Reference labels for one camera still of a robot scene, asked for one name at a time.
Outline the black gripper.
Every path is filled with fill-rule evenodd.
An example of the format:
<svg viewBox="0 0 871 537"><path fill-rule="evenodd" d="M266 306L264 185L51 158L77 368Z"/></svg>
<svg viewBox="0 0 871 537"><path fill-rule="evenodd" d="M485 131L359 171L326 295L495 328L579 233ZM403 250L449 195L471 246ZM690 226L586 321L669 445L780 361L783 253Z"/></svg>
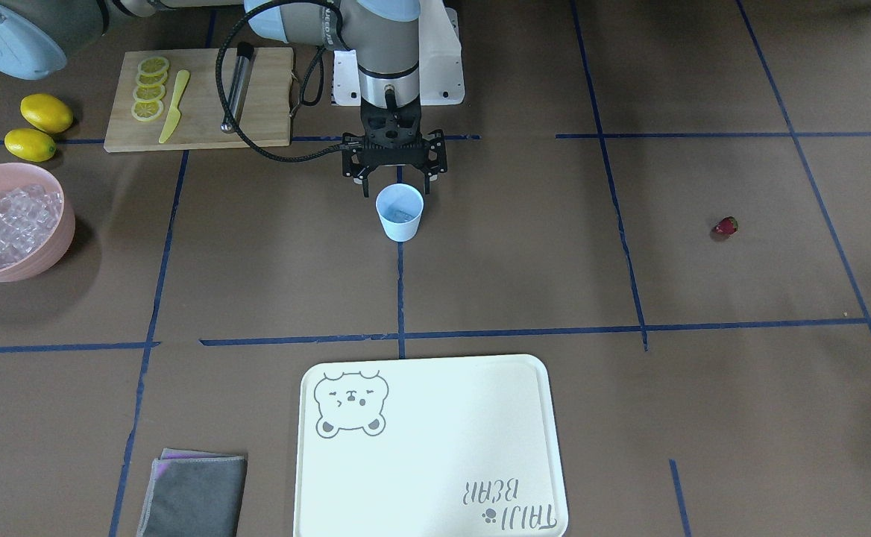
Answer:
<svg viewBox="0 0 871 537"><path fill-rule="evenodd" d="M421 103L386 109L361 103L362 135L344 133L341 140L342 174L370 197L368 177L384 166L411 166L424 176L423 195L432 192L438 175L448 171L446 139L442 129L421 133Z"/></svg>

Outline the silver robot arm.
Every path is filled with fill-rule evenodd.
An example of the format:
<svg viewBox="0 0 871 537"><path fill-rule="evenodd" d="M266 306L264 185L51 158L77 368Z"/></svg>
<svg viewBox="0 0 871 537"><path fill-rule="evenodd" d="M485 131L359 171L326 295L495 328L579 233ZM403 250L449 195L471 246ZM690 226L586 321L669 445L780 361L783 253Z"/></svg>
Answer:
<svg viewBox="0 0 871 537"><path fill-rule="evenodd" d="M39 81L70 55L133 19L199 7L197 1L0 1L0 72ZM421 3L418 1L245 1L244 15L218 48L214 81L224 100L225 52L242 27L259 37L354 51L364 132L290 162L342 156L342 173L368 194L382 166L411 166L423 190L448 170L441 130L421 131Z"/></svg>

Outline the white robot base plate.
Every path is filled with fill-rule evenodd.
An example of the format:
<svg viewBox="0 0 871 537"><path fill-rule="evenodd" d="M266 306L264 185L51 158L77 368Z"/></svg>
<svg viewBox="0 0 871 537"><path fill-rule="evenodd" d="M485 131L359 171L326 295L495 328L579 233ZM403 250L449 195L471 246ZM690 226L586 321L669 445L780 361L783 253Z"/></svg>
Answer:
<svg viewBox="0 0 871 537"><path fill-rule="evenodd" d="M462 41L457 13L442 1L421 1L421 106L459 105L465 98ZM356 51L336 51L333 57L331 104L356 107L361 89Z"/></svg>

